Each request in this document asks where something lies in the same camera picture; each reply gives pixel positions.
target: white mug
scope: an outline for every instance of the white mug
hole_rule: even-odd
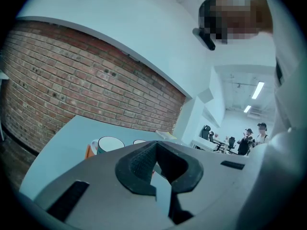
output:
[[[125,144],[120,139],[110,136],[95,139],[91,142],[91,149],[94,155],[120,149],[124,146]]]

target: fluorescent light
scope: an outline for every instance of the fluorescent light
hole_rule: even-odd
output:
[[[253,94],[252,99],[256,99],[258,97],[258,95],[259,95],[260,91],[262,90],[263,86],[264,86],[264,82],[259,82],[258,83],[258,86],[257,86],[257,88],[255,90],[255,93]]]
[[[251,106],[248,105],[248,106],[245,108],[244,112],[247,113],[247,112],[249,111],[250,108],[251,108]]]

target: person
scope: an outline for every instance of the person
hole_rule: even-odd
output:
[[[261,123],[261,124],[258,124],[258,127],[259,127],[259,135],[255,139],[254,147],[259,144],[269,142],[269,136],[266,133],[266,131],[268,130],[267,125],[265,123]]]
[[[278,95],[278,90],[307,62],[304,35],[288,9],[279,0],[206,0],[199,9],[199,27],[210,33],[211,39],[222,43],[249,39],[259,33],[273,37],[277,64],[274,74],[276,112],[271,137],[287,131],[291,127],[290,120],[294,120],[293,113],[291,108],[285,107],[289,102],[280,98],[282,94]],[[304,115],[300,109],[295,114]]]
[[[246,133],[243,132],[243,138],[237,142],[240,144],[238,148],[238,155],[246,155],[252,147],[252,133],[253,131],[250,128],[246,129]]]

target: black rubber part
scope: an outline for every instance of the black rubber part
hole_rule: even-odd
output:
[[[231,161],[223,161],[223,162],[221,162],[221,165],[224,165],[224,166],[227,166],[227,167],[230,167],[230,168],[234,168],[234,169],[237,169],[237,170],[242,170],[245,166],[244,164],[235,163],[235,162],[231,162]]]
[[[60,221],[65,221],[85,190],[89,186],[86,182],[74,182],[63,195],[48,209],[48,213]]]
[[[174,194],[192,191],[203,175],[203,166],[197,159],[161,141],[153,141],[121,158],[115,167],[116,177],[132,193],[155,196],[150,181],[156,162]]]

